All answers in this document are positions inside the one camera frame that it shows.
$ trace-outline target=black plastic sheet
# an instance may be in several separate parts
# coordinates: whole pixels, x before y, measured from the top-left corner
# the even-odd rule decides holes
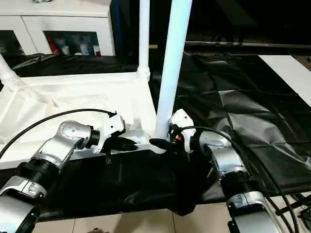
[[[21,77],[135,71],[114,57],[34,55],[7,58]],[[149,83],[155,108],[163,59],[151,54]],[[310,191],[311,108],[257,56],[184,56],[174,110],[183,108],[196,125],[228,132],[243,146],[250,171],[265,190],[277,190],[254,156],[268,166],[286,193]],[[71,161],[43,203],[41,220],[170,208],[180,214],[194,204],[224,201],[218,183],[193,159],[132,152]],[[0,186],[15,173],[0,171]]]
[[[160,76],[152,88],[157,99]],[[184,56],[174,109],[195,125],[229,133],[240,142],[252,174],[277,190],[258,156],[287,193],[311,189],[311,108],[258,56]]]

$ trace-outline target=black tarp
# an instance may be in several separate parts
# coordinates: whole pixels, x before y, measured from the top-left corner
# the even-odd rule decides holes
[[[21,77],[127,72],[137,68],[135,61],[125,65],[113,57],[34,55],[7,61]],[[151,56],[153,75],[149,86],[155,106],[162,64],[162,58]],[[311,108],[259,57],[184,56],[174,105],[175,110],[179,108],[196,125],[223,130],[240,142],[252,174],[272,195],[277,191],[254,160],[256,155],[286,193],[311,190]],[[209,188],[196,180],[203,170],[195,169],[199,164],[196,162],[180,177],[175,170],[180,164],[177,158],[146,151],[115,155],[108,166],[104,158],[71,161],[48,195],[41,220],[156,208],[186,213],[193,202],[223,201],[217,183]],[[14,172],[0,171],[0,186]],[[181,179],[189,182],[181,187]],[[197,198],[202,189],[202,198]]]

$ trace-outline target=white pole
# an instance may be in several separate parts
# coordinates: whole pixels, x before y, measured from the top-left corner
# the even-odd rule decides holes
[[[149,72],[149,15],[150,0],[139,1],[139,66],[138,72],[150,75]]]
[[[166,42],[159,105],[157,108],[156,138],[167,138],[169,120],[173,113],[177,82],[186,41],[192,0],[172,0],[169,32]]]
[[[19,76],[10,69],[0,53],[0,80],[3,85],[13,85],[19,81]]]

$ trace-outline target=black cloth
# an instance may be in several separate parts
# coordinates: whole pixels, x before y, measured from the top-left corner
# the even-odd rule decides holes
[[[21,77],[137,69],[136,61],[114,57],[34,55],[7,62]],[[162,58],[151,55],[149,86],[155,107],[162,65]],[[239,141],[247,154],[244,161],[267,192],[277,195],[255,155],[286,193],[310,191],[311,108],[257,56],[184,56],[174,105],[179,108],[195,125],[223,130]],[[111,164],[104,157],[70,161],[45,199],[40,220],[157,208],[186,214],[194,202],[224,201],[218,183],[210,187],[202,180],[209,169],[200,163],[204,158],[194,156],[191,166],[182,167],[182,159],[166,155],[140,151],[113,155]],[[15,172],[1,170],[0,186]]]

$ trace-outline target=tiled floor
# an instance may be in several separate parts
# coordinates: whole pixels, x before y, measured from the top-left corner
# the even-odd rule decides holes
[[[274,201],[279,207],[284,206],[282,198],[276,197]],[[101,233],[229,233],[228,221],[225,204],[218,203],[198,205],[187,216],[178,216],[169,210],[154,210],[38,223],[33,233],[87,233],[95,228],[102,229]],[[301,233],[309,233],[300,219],[298,222]]]

